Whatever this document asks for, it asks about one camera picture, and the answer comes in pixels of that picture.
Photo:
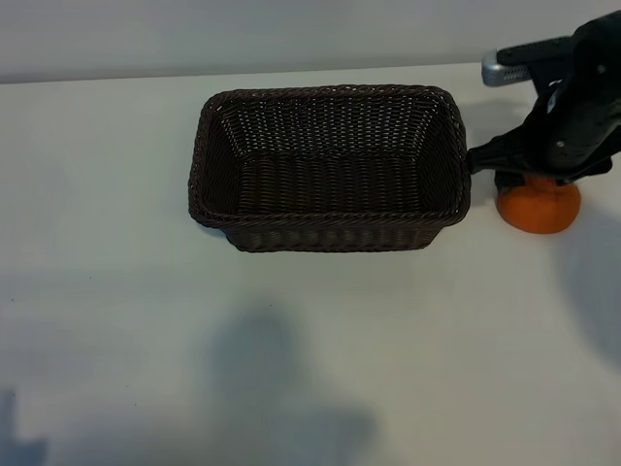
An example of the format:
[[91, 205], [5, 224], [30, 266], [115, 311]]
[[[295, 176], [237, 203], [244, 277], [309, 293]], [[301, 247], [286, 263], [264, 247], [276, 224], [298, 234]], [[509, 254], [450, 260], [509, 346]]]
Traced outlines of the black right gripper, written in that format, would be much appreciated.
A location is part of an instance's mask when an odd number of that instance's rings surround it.
[[[620, 151], [620, 13], [593, 19], [571, 36], [571, 67], [555, 87], [533, 131], [533, 164], [558, 186], [608, 173]], [[524, 128], [518, 126], [467, 153], [471, 173], [525, 173]]]

